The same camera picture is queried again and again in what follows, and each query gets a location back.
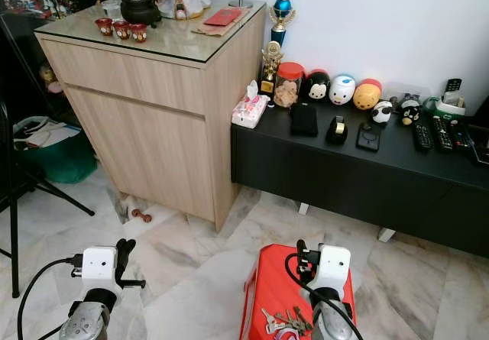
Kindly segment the clear jar red lid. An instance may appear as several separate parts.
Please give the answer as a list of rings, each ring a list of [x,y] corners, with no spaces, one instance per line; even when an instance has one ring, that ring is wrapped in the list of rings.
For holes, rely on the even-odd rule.
[[[290,108],[297,102],[305,69],[297,62],[280,62],[275,76],[273,101],[276,106]]]

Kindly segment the small black keypad device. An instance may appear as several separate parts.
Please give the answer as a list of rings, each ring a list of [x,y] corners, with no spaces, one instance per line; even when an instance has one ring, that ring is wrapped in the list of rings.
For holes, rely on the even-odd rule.
[[[453,78],[447,81],[445,91],[442,95],[442,102],[445,103],[445,105],[460,106],[460,102],[462,102],[462,99],[464,98],[461,93],[461,85],[461,78]]]

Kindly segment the small panda figure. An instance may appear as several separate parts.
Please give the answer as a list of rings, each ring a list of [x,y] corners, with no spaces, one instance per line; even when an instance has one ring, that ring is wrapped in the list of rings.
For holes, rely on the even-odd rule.
[[[393,103],[389,102],[389,100],[381,100],[371,110],[371,120],[374,123],[385,125],[391,120],[392,113]]]

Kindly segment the white papers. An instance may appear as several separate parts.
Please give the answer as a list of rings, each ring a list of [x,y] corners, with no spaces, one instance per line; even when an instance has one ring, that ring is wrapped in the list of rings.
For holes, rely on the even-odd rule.
[[[29,116],[13,126],[15,149],[53,147],[81,133],[80,127],[58,122],[47,116]]]

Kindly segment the black wallet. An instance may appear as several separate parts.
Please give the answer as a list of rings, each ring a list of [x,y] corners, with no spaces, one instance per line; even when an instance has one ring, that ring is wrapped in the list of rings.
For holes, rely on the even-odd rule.
[[[294,105],[290,109],[290,133],[292,135],[318,135],[316,107],[308,103]]]

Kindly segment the bunch of silver keys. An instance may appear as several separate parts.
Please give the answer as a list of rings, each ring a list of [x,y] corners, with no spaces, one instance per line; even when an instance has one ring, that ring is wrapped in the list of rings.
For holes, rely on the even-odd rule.
[[[298,339],[312,334],[313,325],[304,318],[299,306],[294,306],[285,313],[269,313],[263,308],[261,312],[266,320],[264,329],[275,340]]]

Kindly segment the green white holder box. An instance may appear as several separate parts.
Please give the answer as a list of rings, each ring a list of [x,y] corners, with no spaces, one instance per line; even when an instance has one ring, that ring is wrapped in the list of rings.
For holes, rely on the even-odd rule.
[[[467,109],[465,109],[465,107],[444,103],[441,98],[437,98],[436,96],[434,98],[434,109],[431,112],[433,115],[446,120],[458,120],[465,117]]]

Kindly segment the red plastic stool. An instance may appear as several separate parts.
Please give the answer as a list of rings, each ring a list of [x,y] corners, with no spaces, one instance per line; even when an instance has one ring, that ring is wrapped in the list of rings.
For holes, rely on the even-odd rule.
[[[342,298],[335,289],[314,289],[310,282],[300,281],[296,245],[269,244],[260,249],[244,293],[240,340],[275,340],[264,329],[261,309],[285,313],[294,306],[301,308],[307,320],[312,320],[314,313],[324,316],[325,333],[332,340],[363,340],[357,327],[350,268]]]

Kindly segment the small gold trophy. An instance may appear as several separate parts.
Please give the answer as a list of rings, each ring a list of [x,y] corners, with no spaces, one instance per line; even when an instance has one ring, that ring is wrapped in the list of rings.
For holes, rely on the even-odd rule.
[[[280,61],[283,58],[282,46],[275,40],[269,40],[262,49],[262,71],[259,82],[260,95],[271,96],[275,88],[275,79]]]

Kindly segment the pink tissue box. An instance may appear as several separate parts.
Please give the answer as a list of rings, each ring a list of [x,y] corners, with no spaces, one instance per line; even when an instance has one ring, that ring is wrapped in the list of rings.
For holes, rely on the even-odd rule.
[[[271,99],[260,92],[257,82],[251,81],[244,96],[232,110],[232,124],[255,129],[269,102]]]

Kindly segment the black cast iron pot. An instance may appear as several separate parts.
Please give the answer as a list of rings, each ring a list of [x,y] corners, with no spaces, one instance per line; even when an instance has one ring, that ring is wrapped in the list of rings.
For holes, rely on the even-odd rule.
[[[154,0],[119,0],[120,15],[130,24],[146,24],[156,27],[162,19]]]

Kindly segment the red paper packet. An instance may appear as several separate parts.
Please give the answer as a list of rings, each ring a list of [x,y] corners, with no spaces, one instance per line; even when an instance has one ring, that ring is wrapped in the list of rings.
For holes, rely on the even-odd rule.
[[[210,27],[227,27],[230,24],[233,24],[241,13],[241,8],[221,8],[220,11],[217,11],[216,13],[213,13],[213,15],[209,16],[209,18],[203,22],[203,25]]]

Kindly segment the yellow bear plush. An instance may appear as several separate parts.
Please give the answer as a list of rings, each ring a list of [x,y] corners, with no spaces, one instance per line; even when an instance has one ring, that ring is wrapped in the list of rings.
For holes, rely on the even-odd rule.
[[[381,83],[373,78],[367,78],[356,86],[352,100],[356,109],[370,111],[380,102],[381,95]]]

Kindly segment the green basket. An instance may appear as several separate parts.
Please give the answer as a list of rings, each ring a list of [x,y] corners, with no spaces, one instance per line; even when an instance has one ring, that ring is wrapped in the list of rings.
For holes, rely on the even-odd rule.
[[[81,133],[53,147],[15,149],[21,157],[35,162],[47,179],[57,183],[79,183],[97,169],[94,148],[87,134]]]

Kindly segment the dark glass display cabinet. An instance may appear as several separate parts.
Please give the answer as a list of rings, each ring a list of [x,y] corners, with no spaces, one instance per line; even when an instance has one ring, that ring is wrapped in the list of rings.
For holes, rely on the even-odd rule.
[[[2,99],[13,125],[29,116],[47,116],[81,128],[53,62],[34,32],[96,1],[0,0]]]

